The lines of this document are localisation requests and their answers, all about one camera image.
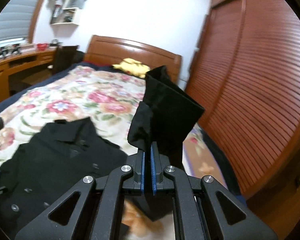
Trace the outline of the wooden desk with cabinets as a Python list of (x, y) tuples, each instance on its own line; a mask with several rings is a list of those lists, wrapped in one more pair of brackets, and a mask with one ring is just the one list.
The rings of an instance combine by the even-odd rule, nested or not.
[(20, 55), (13, 55), (0, 61), (0, 102), (10, 97), (8, 77), (23, 70), (51, 63), (55, 48), (45, 51), (34, 50)]

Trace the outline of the dark wooden chair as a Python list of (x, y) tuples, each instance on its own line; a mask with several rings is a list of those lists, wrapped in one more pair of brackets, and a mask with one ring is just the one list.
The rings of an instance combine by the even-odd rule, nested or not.
[(74, 63), (80, 63), (84, 59), (85, 53), (78, 49), (78, 46), (59, 46), (57, 47), (52, 61), (51, 74), (58, 74)]

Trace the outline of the wooden bed headboard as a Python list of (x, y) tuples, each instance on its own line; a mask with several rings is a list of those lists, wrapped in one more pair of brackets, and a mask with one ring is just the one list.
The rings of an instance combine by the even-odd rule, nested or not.
[(98, 66), (119, 64), (123, 59), (140, 61), (150, 68), (165, 65), (170, 79), (178, 82), (182, 57), (164, 49), (122, 38), (93, 35), (84, 61)]

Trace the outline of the yellow Pikachu plush toy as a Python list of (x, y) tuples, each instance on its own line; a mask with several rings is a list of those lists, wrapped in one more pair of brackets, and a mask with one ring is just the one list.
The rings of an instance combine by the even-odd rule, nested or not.
[(139, 77), (141, 79), (144, 79), (146, 73), (151, 70), (149, 66), (131, 58), (123, 59), (119, 64), (114, 64), (113, 68), (119, 69), (129, 75)]

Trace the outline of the red basket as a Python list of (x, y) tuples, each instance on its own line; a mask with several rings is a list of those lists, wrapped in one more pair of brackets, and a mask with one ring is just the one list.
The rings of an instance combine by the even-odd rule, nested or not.
[(37, 50), (38, 51), (45, 51), (49, 47), (48, 43), (38, 43), (37, 44)]

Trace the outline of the grey window blind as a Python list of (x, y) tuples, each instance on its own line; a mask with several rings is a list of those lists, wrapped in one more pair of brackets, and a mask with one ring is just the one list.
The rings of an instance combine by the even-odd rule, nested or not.
[(27, 38), (38, 0), (10, 0), (0, 13), (0, 42)]

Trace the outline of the wooden louvered wardrobe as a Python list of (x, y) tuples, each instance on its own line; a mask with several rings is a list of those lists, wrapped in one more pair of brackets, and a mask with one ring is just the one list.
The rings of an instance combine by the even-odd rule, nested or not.
[(186, 92), (245, 198), (300, 154), (300, 20), (285, 0), (212, 0)]

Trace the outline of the white wall shelf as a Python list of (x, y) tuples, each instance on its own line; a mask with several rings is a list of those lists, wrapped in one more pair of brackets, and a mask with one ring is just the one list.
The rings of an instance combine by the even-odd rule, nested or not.
[(49, 0), (53, 5), (50, 25), (78, 26), (87, 0)]

